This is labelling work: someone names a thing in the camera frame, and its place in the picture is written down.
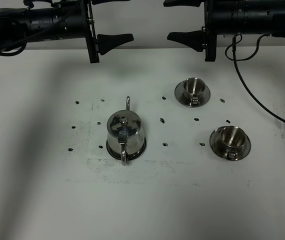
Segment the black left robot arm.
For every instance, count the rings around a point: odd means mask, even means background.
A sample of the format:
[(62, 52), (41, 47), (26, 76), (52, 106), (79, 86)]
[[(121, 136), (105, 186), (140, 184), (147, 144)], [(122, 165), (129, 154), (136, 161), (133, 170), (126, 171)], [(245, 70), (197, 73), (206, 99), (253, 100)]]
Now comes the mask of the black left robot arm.
[(98, 63), (100, 56), (134, 40), (131, 33), (95, 33), (92, 6), (101, 0), (49, 0), (50, 7), (40, 9), (34, 3), (25, 0), (23, 8), (0, 8), (0, 56), (16, 56), (28, 43), (83, 38), (90, 62)]

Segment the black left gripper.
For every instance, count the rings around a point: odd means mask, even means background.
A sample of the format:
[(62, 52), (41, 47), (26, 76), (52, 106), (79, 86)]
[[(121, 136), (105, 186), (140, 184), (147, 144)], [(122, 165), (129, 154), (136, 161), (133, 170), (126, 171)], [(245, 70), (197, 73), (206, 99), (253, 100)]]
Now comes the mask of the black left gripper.
[(96, 37), (95, 21), (90, 0), (81, 1), (81, 15), (84, 37), (91, 64), (100, 62), (99, 54), (105, 55), (109, 51), (134, 40), (134, 36), (131, 33), (119, 35), (98, 34)]

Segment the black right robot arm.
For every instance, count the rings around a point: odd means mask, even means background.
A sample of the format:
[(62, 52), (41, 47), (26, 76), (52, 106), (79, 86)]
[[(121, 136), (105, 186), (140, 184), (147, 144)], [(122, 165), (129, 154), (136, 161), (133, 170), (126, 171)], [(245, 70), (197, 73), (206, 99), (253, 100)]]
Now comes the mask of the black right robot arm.
[(192, 32), (171, 32), (167, 39), (216, 59), (218, 35), (271, 35), (285, 38), (285, 0), (166, 0), (164, 7), (204, 5), (204, 26)]

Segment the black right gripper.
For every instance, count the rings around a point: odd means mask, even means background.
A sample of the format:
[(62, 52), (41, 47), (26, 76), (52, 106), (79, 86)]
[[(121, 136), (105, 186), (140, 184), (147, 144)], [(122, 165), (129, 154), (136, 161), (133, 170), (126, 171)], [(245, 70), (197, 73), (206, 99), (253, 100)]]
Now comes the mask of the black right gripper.
[(214, 1), (204, 0), (204, 26), (191, 32), (171, 32), (167, 40), (185, 45), (197, 52), (205, 50), (205, 61), (214, 62), (217, 53), (217, 35), (213, 27)]

